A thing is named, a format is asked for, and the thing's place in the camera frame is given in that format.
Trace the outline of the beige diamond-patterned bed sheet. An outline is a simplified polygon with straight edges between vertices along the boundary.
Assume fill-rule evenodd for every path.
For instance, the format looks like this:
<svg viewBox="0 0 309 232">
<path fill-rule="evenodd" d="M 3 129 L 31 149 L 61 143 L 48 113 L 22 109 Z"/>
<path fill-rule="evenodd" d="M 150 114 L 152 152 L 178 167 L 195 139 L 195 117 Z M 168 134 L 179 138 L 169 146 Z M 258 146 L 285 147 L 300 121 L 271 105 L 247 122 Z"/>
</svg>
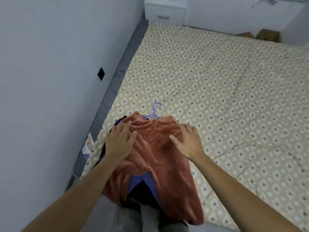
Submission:
<svg viewBox="0 0 309 232">
<path fill-rule="evenodd" d="M 195 126 L 205 153 L 309 232 L 309 49 L 150 22 L 82 177 L 124 115 Z"/>
</svg>

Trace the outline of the floral patterned cloth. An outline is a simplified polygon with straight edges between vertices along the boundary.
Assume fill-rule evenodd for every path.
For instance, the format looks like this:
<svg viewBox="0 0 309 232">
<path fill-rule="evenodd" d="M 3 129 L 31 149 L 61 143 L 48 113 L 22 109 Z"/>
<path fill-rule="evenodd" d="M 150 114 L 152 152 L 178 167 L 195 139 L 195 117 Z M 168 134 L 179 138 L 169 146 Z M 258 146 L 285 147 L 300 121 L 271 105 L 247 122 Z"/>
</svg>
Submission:
<svg viewBox="0 0 309 232">
<path fill-rule="evenodd" d="M 91 136 L 91 133 L 89 133 L 87 138 L 86 138 L 85 144 L 82 148 L 83 158 L 86 162 L 87 162 L 89 156 L 92 153 L 93 146 L 94 146 L 94 140 Z"/>
</svg>

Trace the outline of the person's right hand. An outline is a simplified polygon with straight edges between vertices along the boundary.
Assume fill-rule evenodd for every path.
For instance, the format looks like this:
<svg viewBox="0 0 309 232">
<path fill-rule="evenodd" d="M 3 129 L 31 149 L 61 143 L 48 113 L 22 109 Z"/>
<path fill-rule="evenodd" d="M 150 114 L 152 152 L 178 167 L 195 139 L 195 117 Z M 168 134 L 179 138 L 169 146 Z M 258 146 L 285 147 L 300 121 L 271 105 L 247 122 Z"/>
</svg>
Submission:
<svg viewBox="0 0 309 232">
<path fill-rule="evenodd" d="M 179 151 L 192 163 L 196 164 L 205 155 L 202 141 L 198 134 L 197 128 L 190 124 L 177 124 L 182 133 L 183 151 Z"/>
</svg>

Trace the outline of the person's left forearm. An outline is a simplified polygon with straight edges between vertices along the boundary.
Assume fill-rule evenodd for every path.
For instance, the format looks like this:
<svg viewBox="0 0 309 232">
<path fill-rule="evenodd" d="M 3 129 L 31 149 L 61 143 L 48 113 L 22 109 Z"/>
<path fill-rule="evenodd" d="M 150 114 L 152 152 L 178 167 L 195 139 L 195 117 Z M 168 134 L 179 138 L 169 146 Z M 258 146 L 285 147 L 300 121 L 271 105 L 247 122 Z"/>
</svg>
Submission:
<svg viewBox="0 0 309 232">
<path fill-rule="evenodd" d="M 80 232 L 124 155 L 107 155 L 21 232 Z"/>
</svg>

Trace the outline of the person's left hand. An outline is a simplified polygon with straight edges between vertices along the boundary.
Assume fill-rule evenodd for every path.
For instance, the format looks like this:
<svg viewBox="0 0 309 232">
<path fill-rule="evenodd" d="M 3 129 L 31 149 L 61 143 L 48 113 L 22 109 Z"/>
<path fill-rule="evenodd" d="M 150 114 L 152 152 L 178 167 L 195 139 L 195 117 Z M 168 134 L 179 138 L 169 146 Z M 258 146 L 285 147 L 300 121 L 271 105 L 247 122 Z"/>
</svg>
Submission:
<svg viewBox="0 0 309 232">
<path fill-rule="evenodd" d="M 130 152 L 126 151 L 126 143 L 129 140 L 131 134 L 129 128 L 131 121 L 126 124 L 118 124 L 114 126 L 110 133 L 106 136 L 106 157 L 113 160 L 116 163 L 120 163 L 126 158 Z"/>
</svg>

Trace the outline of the white nightstand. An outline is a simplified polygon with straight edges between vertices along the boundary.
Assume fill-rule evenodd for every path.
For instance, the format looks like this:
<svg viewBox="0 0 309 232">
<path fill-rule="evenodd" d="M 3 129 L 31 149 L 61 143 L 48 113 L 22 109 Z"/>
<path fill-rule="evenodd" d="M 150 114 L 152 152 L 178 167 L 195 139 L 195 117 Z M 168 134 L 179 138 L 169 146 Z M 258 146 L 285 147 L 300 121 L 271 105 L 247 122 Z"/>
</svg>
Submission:
<svg viewBox="0 0 309 232">
<path fill-rule="evenodd" d="M 182 26 L 188 0 L 145 0 L 145 19 Z"/>
</svg>

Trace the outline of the grey bed frame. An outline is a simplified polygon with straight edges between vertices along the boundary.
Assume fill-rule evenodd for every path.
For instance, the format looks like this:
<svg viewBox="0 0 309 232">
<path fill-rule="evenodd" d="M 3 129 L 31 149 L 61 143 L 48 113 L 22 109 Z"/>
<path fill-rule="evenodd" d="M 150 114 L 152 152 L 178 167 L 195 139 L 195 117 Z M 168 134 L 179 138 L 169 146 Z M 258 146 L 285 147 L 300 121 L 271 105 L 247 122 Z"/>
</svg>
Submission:
<svg viewBox="0 0 309 232">
<path fill-rule="evenodd" d="M 106 120 L 108 112 L 110 111 L 112 104 L 118 94 L 121 83 L 124 79 L 129 64 L 136 53 L 138 47 L 141 44 L 142 39 L 149 27 L 149 21 L 142 19 L 135 28 L 129 43 L 124 51 L 124 54 L 116 68 L 116 71 L 112 77 L 107 92 L 101 102 L 101 105 L 96 113 L 95 119 L 91 125 L 89 134 L 95 142 L 98 138 L 100 131 L 103 128 L 103 123 Z"/>
</svg>

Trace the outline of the grey trousers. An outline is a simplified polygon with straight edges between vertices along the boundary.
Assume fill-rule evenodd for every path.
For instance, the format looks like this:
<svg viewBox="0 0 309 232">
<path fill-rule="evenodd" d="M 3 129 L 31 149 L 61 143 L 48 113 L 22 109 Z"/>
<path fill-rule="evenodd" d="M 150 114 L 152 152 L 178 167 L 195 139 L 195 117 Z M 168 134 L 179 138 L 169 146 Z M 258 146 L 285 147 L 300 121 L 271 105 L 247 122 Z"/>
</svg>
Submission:
<svg viewBox="0 0 309 232">
<path fill-rule="evenodd" d="M 136 201 L 118 207 L 112 232 L 189 232 L 184 221 L 170 222 L 159 210 Z"/>
</svg>

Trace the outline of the purple clothes hanger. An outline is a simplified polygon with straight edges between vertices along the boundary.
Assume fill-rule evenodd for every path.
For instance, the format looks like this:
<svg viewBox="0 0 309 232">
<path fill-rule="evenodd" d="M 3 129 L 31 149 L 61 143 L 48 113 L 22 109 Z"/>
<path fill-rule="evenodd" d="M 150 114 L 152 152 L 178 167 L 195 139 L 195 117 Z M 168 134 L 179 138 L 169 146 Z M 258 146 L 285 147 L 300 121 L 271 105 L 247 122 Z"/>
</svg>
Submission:
<svg viewBox="0 0 309 232">
<path fill-rule="evenodd" d="M 151 114 L 150 115 L 146 115 L 146 116 L 142 116 L 142 118 L 144 118 L 144 119 L 160 119 L 161 117 L 156 114 L 156 108 L 159 108 L 162 111 L 163 110 L 163 105 L 160 102 L 156 101 L 152 105 Z"/>
</svg>

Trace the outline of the person's right forearm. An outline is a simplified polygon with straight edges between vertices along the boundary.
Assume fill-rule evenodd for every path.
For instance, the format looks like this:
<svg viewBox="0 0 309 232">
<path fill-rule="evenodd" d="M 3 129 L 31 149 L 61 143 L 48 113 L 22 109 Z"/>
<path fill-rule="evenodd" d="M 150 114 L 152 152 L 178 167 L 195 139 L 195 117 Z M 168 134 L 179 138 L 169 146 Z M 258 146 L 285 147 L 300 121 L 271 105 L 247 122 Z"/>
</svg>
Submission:
<svg viewBox="0 0 309 232">
<path fill-rule="evenodd" d="M 190 160 L 202 173 L 241 232 L 301 232 L 205 153 L 195 154 Z"/>
</svg>

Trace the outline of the orange fleece garment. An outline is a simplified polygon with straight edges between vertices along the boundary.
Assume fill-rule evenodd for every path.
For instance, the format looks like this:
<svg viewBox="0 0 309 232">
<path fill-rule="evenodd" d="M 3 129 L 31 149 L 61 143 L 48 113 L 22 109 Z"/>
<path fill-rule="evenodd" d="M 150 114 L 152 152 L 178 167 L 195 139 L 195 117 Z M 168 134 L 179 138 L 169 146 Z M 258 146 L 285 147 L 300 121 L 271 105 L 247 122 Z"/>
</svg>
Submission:
<svg viewBox="0 0 309 232">
<path fill-rule="evenodd" d="M 182 133 L 174 117 L 146 120 L 138 112 L 117 120 L 114 126 L 131 121 L 129 133 L 137 131 L 133 147 L 145 159 L 144 171 L 151 172 L 160 200 L 160 211 L 170 222 L 186 221 L 191 225 L 204 222 L 189 161 L 169 136 L 182 141 Z"/>
</svg>

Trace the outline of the brown cardboard box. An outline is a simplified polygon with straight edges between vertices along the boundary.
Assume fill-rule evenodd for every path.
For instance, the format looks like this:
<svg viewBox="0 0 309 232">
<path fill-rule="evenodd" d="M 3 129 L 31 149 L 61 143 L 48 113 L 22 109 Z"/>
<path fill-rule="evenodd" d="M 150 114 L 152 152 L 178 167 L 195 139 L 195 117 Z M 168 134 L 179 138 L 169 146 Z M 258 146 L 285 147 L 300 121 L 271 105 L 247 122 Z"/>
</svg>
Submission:
<svg viewBox="0 0 309 232">
<path fill-rule="evenodd" d="M 274 31 L 269 29 L 262 29 L 256 35 L 255 39 L 262 40 L 262 41 L 269 41 L 269 42 L 281 42 L 281 33 L 280 31 Z"/>
</svg>

